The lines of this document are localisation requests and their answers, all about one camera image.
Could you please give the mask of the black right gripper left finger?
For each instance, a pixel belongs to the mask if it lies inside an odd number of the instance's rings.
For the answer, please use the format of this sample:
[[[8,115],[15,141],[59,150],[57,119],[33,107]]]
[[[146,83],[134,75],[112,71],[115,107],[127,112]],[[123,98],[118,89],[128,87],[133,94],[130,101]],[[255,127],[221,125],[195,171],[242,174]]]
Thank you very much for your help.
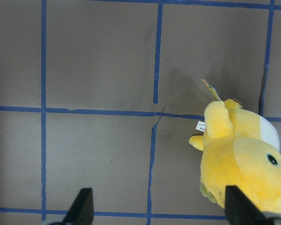
[[[64,217],[62,224],[91,225],[93,220],[94,203],[92,188],[82,188]]]

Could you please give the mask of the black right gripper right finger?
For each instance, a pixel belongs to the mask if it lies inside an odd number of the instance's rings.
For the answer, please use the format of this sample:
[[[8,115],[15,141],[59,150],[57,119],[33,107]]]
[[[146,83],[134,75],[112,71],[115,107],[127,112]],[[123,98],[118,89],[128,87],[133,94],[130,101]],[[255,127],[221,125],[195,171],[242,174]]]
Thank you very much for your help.
[[[230,225],[265,225],[265,215],[237,186],[226,186],[225,216]]]

